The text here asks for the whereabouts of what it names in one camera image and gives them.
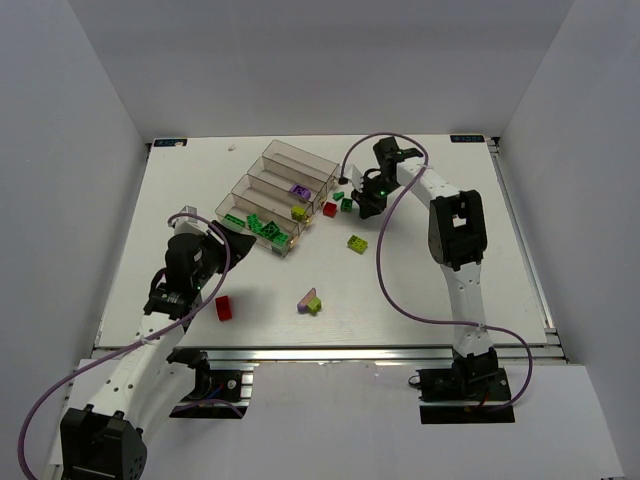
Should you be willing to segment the green square lego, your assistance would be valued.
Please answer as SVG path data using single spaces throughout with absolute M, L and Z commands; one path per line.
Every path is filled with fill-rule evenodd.
M 263 224 L 256 214 L 247 216 L 247 226 L 253 232 L 258 234 L 263 229 Z

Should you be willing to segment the green square lego upside-down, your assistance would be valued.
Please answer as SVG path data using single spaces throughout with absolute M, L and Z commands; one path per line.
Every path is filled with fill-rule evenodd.
M 353 200 L 349 198 L 343 198 L 340 204 L 340 209 L 342 212 L 351 212 L 352 211 Z

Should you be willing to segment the green long lego brick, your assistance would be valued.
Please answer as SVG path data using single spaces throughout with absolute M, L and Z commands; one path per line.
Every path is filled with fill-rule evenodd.
M 281 229 L 274 221 L 270 221 L 262 226 L 259 233 L 267 240 L 273 241 L 281 234 Z

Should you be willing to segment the green lego with number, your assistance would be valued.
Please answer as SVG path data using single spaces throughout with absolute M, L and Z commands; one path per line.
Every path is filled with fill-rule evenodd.
M 280 245 L 280 246 L 285 246 L 289 241 L 289 236 L 284 234 L 284 233 L 280 233 L 278 234 L 273 240 L 272 242 L 276 245 Z

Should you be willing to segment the red square lego brick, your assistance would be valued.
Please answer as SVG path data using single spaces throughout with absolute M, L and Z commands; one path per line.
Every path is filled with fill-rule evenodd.
M 322 213 L 324 216 L 333 218 L 337 212 L 337 205 L 332 202 L 326 202 L 323 206 Z

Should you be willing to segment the green and lime lego stack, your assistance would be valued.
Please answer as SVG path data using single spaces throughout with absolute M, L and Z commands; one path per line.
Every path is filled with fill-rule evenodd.
M 308 218 L 306 210 L 301 206 L 292 206 L 290 214 L 291 218 L 296 222 L 305 222 Z

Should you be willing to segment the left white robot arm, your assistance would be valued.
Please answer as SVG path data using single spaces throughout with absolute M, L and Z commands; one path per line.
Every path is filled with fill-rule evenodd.
M 176 410 L 194 407 L 215 392 L 205 352 L 182 348 L 202 290 L 224 277 L 251 251 L 256 239 L 215 221 L 203 231 L 186 214 L 172 222 L 163 268 L 150 283 L 136 347 L 81 408 L 68 408 L 60 424 L 65 479 L 138 479 L 148 445 Z

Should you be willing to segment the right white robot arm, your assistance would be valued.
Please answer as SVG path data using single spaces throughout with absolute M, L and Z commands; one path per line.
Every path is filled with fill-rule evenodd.
M 449 398 L 485 403 L 490 385 L 496 381 L 497 352 L 486 325 L 481 291 L 481 266 L 488 245 L 481 195 L 460 190 L 429 167 L 429 154 L 416 140 L 404 135 L 411 148 L 401 148 L 397 136 L 389 132 L 369 134 L 356 141 L 360 145 L 377 137 L 373 152 L 378 166 L 369 169 L 354 186 L 351 198 L 359 207 L 359 217 L 384 214 L 376 245 L 376 274 L 382 293 L 401 315 L 434 326 L 454 329 L 453 363 L 449 378 L 440 387 Z M 387 225 L 403 197 L 413 194 L 428 211 L 427 243 L 433 260 L 445 277 L 451 320 L 420 318 L 403 310 L 387 291 L 381 271 L 381 247 Z

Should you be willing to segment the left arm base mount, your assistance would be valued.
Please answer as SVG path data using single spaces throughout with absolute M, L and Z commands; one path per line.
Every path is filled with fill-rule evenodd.
M 248 409 L 248 396 L 242 393 L 245 371 L 214 367 L 203 350 L 174 349 L 169 364 L 188 368 L 191 390 L 174 408 L 171 418 L 241 419 Z

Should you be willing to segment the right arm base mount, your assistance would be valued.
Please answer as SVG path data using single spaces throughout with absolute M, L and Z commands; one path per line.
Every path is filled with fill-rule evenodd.
M 419 413 L 423 425 L 513 424 L 512 406 L 497 409 L 511 400 L 506 372 L 478 383 L 464 385 L 451 369 L 422 369 L 407 380 L 419 392 Z

